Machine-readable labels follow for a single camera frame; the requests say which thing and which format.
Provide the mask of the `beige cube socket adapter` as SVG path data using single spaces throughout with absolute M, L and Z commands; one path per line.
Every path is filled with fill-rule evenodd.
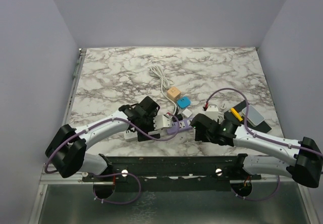
M 181 91 L 177 87 L 171 87 L 167 90 L 167 97 L 172 101 L 177 101 L 181 97 Z

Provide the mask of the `white power strip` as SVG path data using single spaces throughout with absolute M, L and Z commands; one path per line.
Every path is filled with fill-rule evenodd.
M 130 130 L 124 132 L 124 139 L 127 142 L 137 141 L 137 132 L 131 132 Z

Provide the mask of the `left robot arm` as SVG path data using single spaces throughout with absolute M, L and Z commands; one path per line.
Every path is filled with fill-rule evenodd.
M 160 106 L 149 96 L 134 105 L 123 105 L 108 117 L 94 123 L 59 128 L 45 151 L 55 171 L 67 178 L 79 171 L 94 173 L 101 181 L 110 178 L 112 169 L 108 159 L 101 154 L 91 155 L 86 151 L 94 144 L 120 132 L 134 128 L 139 142 L 152 139 L 154 117 Z

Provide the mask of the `purple power strip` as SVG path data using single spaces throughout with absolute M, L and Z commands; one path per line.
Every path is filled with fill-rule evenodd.
M 179 121 L 178 133 L 192 130 L 193 127 L 190 126 L 191 121 L 192 121 L 192 118 L 183 119 L 183 120 Z M 177 128 L 178 128 L 178 123 L 173 122 L 172 126 L 170 128 L 166 129 L 166 134 L 169 135 L 169 136 L 174 135 L 176 133 L 176 131 L 177 131 Z

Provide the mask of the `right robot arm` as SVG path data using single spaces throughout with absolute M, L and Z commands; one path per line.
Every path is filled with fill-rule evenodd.
M 191 126 L 206 142 L 217 145 L 248 148 L 260 156 L 246 156 L 232 166 L 237 179 L 247 175 L 269 174 L 292 178 L 309 187 L 319 186 L 322 172 L 322 153 L 316 142 L 308 137 L 301 141 L 271 136 L 246 125 L 223 120 L 221 123 L 204 114 L 196 115 Z

